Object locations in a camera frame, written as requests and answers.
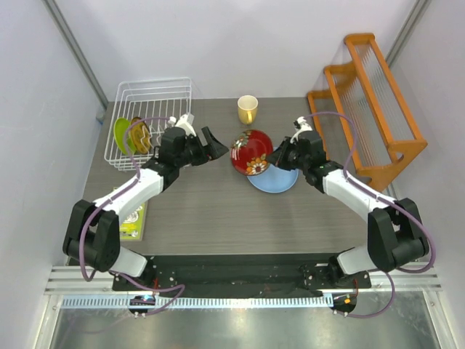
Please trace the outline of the red floral plate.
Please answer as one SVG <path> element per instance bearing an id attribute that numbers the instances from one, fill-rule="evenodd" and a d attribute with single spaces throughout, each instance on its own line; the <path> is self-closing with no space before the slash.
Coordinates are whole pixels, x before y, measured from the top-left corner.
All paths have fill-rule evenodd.
<path id="1" fill-rule="evenodd" d="M 230 147 L 230 160 L 233 167 L 247 177 L 265 172 L 270 163 L 267 156 L 273 152 L 270 137 L 258 129 L 241 132 Z"/>

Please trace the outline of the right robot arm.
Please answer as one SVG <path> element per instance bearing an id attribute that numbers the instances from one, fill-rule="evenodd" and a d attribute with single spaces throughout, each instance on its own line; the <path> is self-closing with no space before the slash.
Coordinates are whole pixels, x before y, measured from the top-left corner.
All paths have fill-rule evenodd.
<path id="1" fill-rule="evenodd" d="M 285 137 L 267 161 L 279 169 L 298 169 L 309 185 L 345 204 L 366 222 L 366 242 L 330 258 L 328 278 L 334 286 L 346 286 L 364 271 L 406 272 L 404 266 L 421 257 L 430 257 L 424 270 L 434 264 L 436 251 L 416 203 L 385 196 L 328 160 L 316 131 Z"/>

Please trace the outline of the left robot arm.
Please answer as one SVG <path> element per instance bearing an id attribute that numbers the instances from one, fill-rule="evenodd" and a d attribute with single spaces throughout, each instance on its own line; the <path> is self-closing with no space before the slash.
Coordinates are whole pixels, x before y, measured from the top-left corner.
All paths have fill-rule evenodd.
<path id="1" fill-rule="evenodd" d="M 120 226 L 141 204 L 163 193 L 179 177 L 181 168 L 203 165 L 228 152 L 208 127 L 202 133 L 205 144 L 181 127 L 168 129 L 155 155 L 131 180 L 95 201 L 78 201 L 65 234 L 64 253 L 78 261 L 82 270 L 113 271 L 129 277 L 136 288 L 149 289 L 155 268 L 147 257 L 121 247 Z"/>

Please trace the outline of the light blue plate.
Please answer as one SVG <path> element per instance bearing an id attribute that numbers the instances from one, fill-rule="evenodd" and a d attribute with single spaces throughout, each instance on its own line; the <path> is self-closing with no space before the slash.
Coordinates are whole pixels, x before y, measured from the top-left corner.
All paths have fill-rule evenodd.
<path id="1" fill-rule="evenodd" d="M 299 173 L 297 170 L 286 171 L 273 165 L 265 169 L 263 161 L 252 160 L 246 174 L 256 189 L 265 193 L 283 193 L 294 186 Z"/>

